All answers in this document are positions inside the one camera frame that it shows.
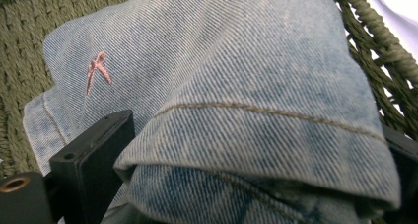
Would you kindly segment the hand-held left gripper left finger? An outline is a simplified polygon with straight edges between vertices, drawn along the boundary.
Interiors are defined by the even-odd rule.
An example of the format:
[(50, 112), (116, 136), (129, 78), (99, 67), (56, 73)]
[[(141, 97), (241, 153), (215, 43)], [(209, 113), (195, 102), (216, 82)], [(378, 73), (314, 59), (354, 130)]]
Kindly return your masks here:
[(100, 224), (122, 180), (113, 165), (135, 135), (133, 111), (109, 114), (49, 159), (58, 193), (54, 218), (65, 224)]

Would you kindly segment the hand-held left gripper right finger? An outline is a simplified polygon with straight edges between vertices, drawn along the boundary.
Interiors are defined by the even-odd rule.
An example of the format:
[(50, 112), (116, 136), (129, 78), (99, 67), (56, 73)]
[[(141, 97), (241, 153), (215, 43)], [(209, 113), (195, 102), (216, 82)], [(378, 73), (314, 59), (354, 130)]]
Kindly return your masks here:
[(383, 134), (401, 182), (401, 207), (387, 212), (388, 224), (418, 224), (418, 142), (386, 125)]

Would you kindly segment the green woven basket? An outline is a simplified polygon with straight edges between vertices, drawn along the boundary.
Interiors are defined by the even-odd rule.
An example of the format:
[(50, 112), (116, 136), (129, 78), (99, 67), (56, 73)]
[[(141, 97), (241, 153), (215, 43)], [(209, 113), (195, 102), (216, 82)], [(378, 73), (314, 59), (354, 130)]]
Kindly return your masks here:
[[(37, 168), (22, 126), (26, 102), (52, 80), (41, 53), (62, 23), (126, 0), (0, 0), (0, 179)], [(418, 57), (412, 56), (369, 0), (333, 0), (352, 57), (369, 78), (382, 122), (418, 142)]]

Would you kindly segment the light blue denim jeans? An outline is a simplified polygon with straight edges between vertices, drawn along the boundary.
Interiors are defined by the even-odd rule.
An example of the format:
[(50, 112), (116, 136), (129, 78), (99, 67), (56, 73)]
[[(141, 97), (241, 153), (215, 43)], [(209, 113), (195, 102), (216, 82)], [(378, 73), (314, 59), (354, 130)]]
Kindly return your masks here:
[(43, 44), (23, 125), (43, 172), (134, 113), (105, 224), (370, 224), (400, 184), (332, 0), (128, 0)]

